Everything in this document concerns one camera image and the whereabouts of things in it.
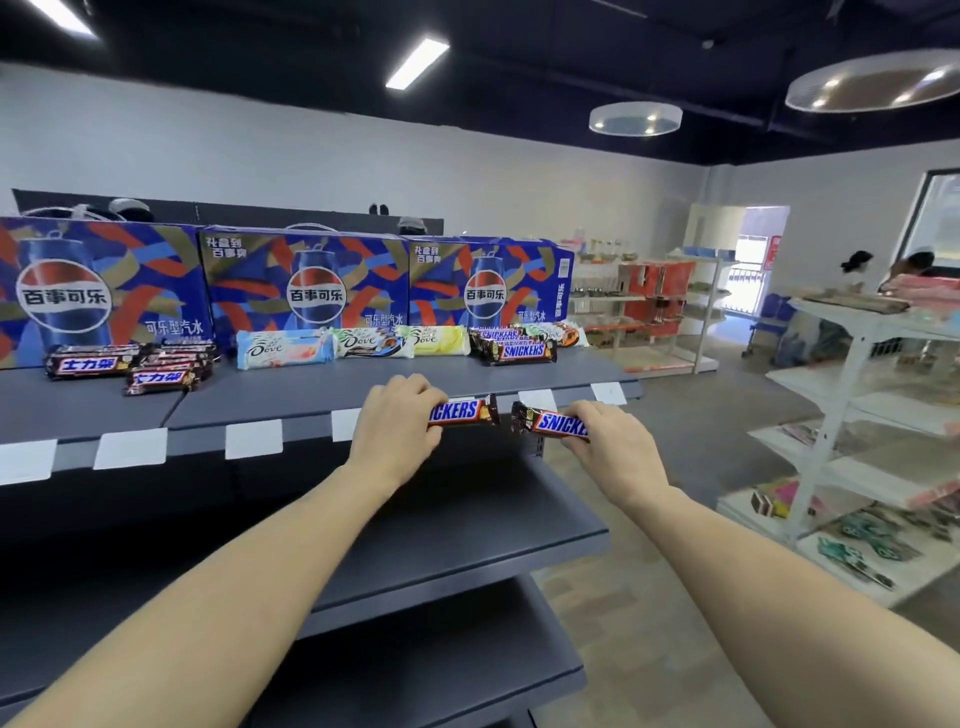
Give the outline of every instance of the pepsi logo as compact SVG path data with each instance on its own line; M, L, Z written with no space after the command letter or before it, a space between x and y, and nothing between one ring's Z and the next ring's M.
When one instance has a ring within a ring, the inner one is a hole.
M347 287L329 268L300 268L287 283L287 303L298 318L325 324L337 318L347 305Z
M61 333L92 331L113 309L109 286L100 276L61 258L24 268L16 280L16 299L33 321Z
M464 286L464 305L478 319L491 319L507 302L507 281L496 271L477 271Z

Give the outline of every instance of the forearm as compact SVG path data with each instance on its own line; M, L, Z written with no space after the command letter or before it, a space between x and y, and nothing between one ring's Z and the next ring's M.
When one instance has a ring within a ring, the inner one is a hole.
M960 656L923 630L680 491L627 511L780 728L955 723Z
M232 728L383 503L381 483L335 471L210 555L124 621L11 728Z

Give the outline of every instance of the black ceiling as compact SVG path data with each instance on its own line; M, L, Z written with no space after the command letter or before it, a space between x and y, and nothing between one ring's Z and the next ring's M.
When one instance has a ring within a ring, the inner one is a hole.
M0 58L699 164L960 135L960 96L856 116L782 103L814 68L960 45L960 0L65 1L90 13L100 43L2 0ZM408 91L388 91L424 32L450 52ZM588 129L592 108L642 98L683 107L682 128L650 139Z

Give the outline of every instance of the white wall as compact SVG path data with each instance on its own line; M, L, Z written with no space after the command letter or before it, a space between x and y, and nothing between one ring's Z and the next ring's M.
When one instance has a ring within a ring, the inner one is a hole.
M688 164L0 64L10 187L442 217L448 233L679 245Z
M771 290L826 285L857 250L879 283L902 240L924 175L960 167L960 139L734 167L718 202L790 205Z

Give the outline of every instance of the round ceiling light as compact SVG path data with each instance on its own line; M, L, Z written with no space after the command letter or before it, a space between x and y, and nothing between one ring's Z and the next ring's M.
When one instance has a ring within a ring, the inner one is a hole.
M684 112L671 104L624 101L590 112L590 130L610 136L659 136L680 128Z
M884 53L810 71L787 89L786 105L814 113L900 109L960 93L960 50Z

